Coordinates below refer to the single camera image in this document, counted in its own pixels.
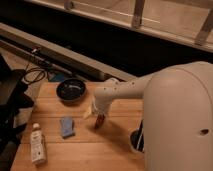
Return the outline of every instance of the white bottle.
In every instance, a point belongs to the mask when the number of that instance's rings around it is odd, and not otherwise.
[[[44,137],[41,127],[38,123],[33,124],[33,131],[30,136],[31,144],[31,161],[35,165],[46,161],[46,151],[44,145]]]

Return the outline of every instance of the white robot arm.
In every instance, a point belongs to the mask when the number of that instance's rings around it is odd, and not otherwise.
[[[213,170],[213,65],[168,67],[94,92],[92,111],[106,115],[114,99],[143,98],[146,171]]]

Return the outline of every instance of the cable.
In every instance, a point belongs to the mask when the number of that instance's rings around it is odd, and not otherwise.
[[[65,75],[69,75],[70,77],[72,77],[72,74],[67,74],[62,70],[53,68],[51,64],[46,60],[37,60],[36,55],[40,52],[40,50],[41,48],[37,47],[33,49],[30,53],[30,56],[28,58],[28,63],[25,67],[26,74],[23,78],[26,84],[31,85],[33,83],[43,80],[44,78],[47,78],[47,80],[50,81],[50,73],[52,74],[63,73]],[[38,65],[38,67],[28,69],[30,66],[30,63],[32,62]],[[35,74],[35,73],[37,73],[37,75],[33,79],[28,79],[29,75]]]

